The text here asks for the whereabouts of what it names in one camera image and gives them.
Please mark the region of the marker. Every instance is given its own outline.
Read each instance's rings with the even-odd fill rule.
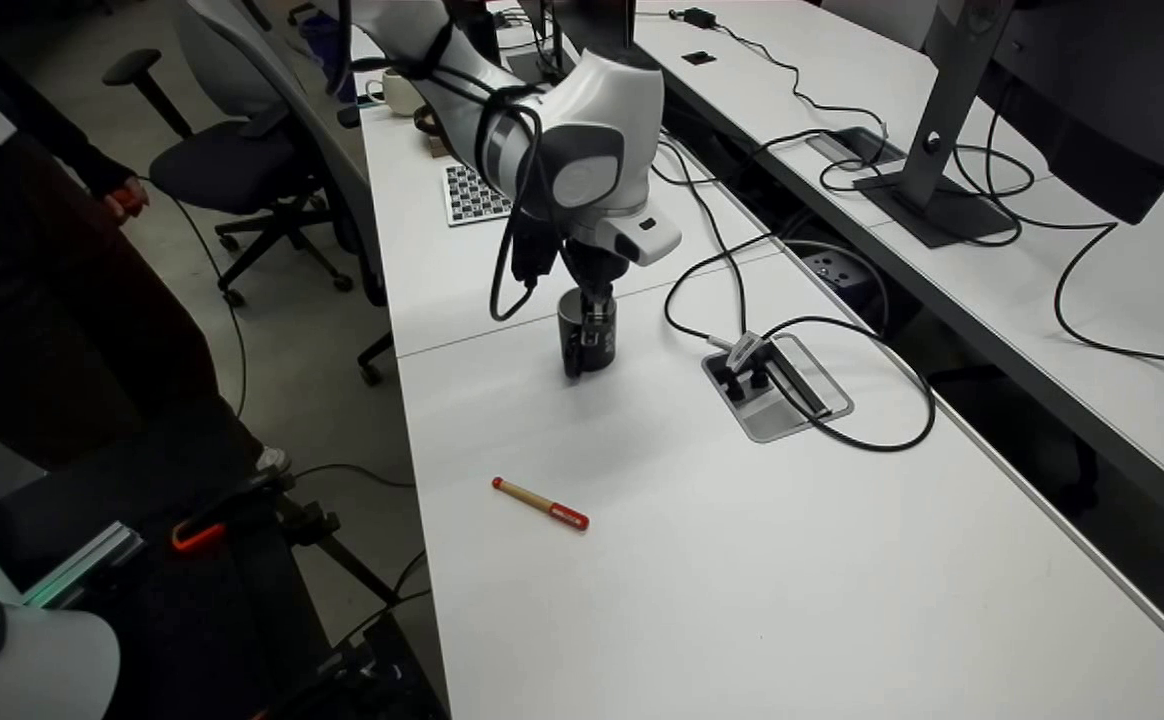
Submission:
[[[511,500],[519,500],[519,502],[532,502],[537,512],[544,512],[544,516],[554,516],[554,521],[561,521],[561,525],[567,525],[575,533],[590,533],[590,516],[567,507],[567,502],[555,502],[555,500],[537,495],[537,490],[528,490],[519,483],[507,483],[505,477],[497,477],[493,489],[511,495]]]

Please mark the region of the office chair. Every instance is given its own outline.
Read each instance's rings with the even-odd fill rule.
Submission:
[[[236,54],[244,54],[278,95],[285,95],[288,113],[300,121],[300,142],[316,152],[324,164],[324,194],[332,204],[332,228],[346,249],[356,251],[366,292],[377,308],[385,308],[385,285],[382,285],[382,258],[377,258],[377,208],[370,180],[346,160],[346,152],[324,130],[316,107],[309,102],[300,81],[288,70],[288,64],[278,54],[278,47],[266,37],[266,17],[248,0],[183,0],[183,9],[200,19],[200,27],[216,31],[216,40],[230,40]],[[372,339],[356,356],[370,384],[382,384],[382,371],[372,367],[385,353],[391,353],[391,332]]]
[[[269,249],[288,241],[309,251],[336,285],[354,292],[354,279],[303,234],[309,224],[336,224],[336,234],[349,251],[346,204],[329,173],[324,147],[309,117],[292,107],[292,91],[281,91],[269,74],[288,70],[281,54],[271,70],[256,68],[253,54],[234,47],[200,12],[183,0],[174,0],[174,24],[189,54],[193,74],[230,117],[223,123],[193,130],[182,107],[154,81],[156,47],[138,47],[103,70],[103,84],[131,84],[182,135],[165,156],[154,160],[149,180],[197,208],[256,215],[236,224],[216,224],[216,241],[230,251],[241,251],[220,271],[220,292],[234,308],[244,296],[234,286]]]

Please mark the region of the robotic arm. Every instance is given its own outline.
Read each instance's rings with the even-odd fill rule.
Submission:
[[[561,308],[565,339],[609,344],[590,359],[586,346],[575,356],[580,367],[609,365],[613,279],[680,245],[673,221],[649,204],[665,74],[590,53],[565,84],[539,91],[488,64],[452,27],[443,0],[354,0],[349,9],[354,24],[434,102],[452,152],[515,198],[515,279],[537,286],[565,257],[580,285],[580,296]]]

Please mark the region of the white table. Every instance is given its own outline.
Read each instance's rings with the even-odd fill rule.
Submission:
[[[876,107],[902,147],[909,147],[936,68],[883,37],[800,0],[704,0],[724,24],[767,42],[781,61],[805,68],[805,87],[820,101]],[[639,42],[695,95],[704,95],[748,140],[817,128],[786,87],[781,68],[757,61],[720,31],[701,31],[668,17],[639,17]],[[720,54],[694,68],[680,54],[707,47]],[[964,140],[985,142],[989,107],[978,102]],[[1036,147],[1010,123],[1006,152],[1039,173],[1039,186],[1017,208],[1044,221],[1106,221],[1088,198],[1065,186]],[[1059,268],[1079,251],[1079,232],[1027,232],[1017,249],[923,249],[865,194],[825,191],[813,147],[775,152],[791,191],[829,215],[854,245],[872,251],[942,318],[959,326],[989,359],[1017,375],[1071,433],[1143,480],[1164,500],[1164,367],[1092,353],[1052,318]],[[1164,353],[1164,204],[1088,258],[1071,285],[1071,318],[1102,339]]]
[[[675,211],[690,241],[665,276],[620,296],[617,365],[567,384],[554,303],[484,318],[497,232],[441,224],[418,135],[366,113],[366,140],[391,326],[412,336],[402,384],[452,715],[1164,715],[1164,617],[951,413],[903,457],[737,426],[704,346],[661,318],[673,262],[711,251],[695,208]],[[753,232],[720,198],[729,234]],[[759,326],[843,316],[786,251],[742,262]],[[690,285],[680,316],[732,336],[732,276]],[[843,433],[922,426],[876,344],[800,339],[855,401]],[[493,477],[575,502],[594,533]]]

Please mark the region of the red marker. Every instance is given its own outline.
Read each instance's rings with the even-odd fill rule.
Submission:
[[[544,516],[554,516],[554,521],[561,521],[561,525],[567,525],[575,533],[590,533],[590,516],[567,507],[567,502],[555,502],[555,500],[537,495],[537,490],[528,490],[519,483],[507,483],[505,477],[497,477],[493,489],[505,490],[505,495],[515,495],[519,502],[532,502],[537,512],[544,512]]]

